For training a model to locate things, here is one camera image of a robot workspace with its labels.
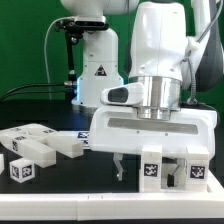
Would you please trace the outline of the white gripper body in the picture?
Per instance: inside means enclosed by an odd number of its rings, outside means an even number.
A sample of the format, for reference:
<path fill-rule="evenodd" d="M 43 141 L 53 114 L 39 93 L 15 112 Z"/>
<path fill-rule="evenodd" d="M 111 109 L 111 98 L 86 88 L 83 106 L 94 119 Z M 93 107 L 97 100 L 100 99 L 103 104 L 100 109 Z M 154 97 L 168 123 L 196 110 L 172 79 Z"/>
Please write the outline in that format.
<path fill-rule="evenodd" d="M 137 109 L 103 106 L 93 115 L 89 146 L 93 151 L 140 155 L 144 146 L 161 146 L 164 157 L 184 158 L 187 148 L 215 155 L 217 112 L 182 108 L 168 121 L 139 119 Z"/>

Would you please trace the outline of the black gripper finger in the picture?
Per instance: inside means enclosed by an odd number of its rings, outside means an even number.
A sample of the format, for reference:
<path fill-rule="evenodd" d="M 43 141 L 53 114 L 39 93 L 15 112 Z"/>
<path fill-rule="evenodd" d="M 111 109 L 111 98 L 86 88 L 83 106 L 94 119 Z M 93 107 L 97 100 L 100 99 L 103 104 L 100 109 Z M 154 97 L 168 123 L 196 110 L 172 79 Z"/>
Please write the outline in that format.
<path fill-rule="evenodd" d="M 186 160 L 183 158 L 175 159 L 175 169 L 167 175 L 168 187 L 182 187 L 186 177 Z"/>
<path fill-rule="evenodd" d="M 123 155 L 120 154 L 120 153 L 115 153 L 113 155 L 113 161 L 114 161 L 114 164 L 117 168 L 117 179 L 119 181 L 124 181 L 125 180 L 125 175 L 126 175 L 126 170 L 122 166 Z"/>

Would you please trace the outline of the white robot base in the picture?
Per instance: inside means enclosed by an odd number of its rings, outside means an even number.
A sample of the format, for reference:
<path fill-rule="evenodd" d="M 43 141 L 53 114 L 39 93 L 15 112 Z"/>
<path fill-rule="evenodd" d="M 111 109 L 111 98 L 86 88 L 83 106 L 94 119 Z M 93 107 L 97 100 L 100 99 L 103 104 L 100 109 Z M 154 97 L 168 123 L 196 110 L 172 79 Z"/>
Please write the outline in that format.
<path fill-rule="evenodd" d="M 106 23 L 106 15 L 130 13 L 139 3 L 139 0 L 60 1 L 72 17 Z M 83 71 L 77 79 L 77 96 L 72 104 L 75 111 L 93 114 L 101 106 L 101 92 L 124 83 L 118 73 L 118 36 L 109 27 L 105 31 L 86 31 L 82 39 Z"/>

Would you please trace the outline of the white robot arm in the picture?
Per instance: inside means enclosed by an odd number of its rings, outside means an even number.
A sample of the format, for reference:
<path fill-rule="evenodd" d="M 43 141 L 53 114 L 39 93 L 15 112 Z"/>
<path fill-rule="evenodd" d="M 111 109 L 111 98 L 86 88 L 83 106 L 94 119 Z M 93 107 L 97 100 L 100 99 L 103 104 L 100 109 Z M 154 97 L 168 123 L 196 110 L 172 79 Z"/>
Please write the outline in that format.
<path fill-rule="evenodd" d="M 196 34 L 186 34 L 179 3 L 139 5 L 131 40 L 131 69 L 126 85 L 105 89 L 94 113 L 89 145 L 140 157 L 139 189 L 208 189 L 209 162 L 215 155 L 217 112 L 182 90 L 197 90 L 196 72 L 209 45 L 217 16 L 216 0 L 191 0 Z"/>

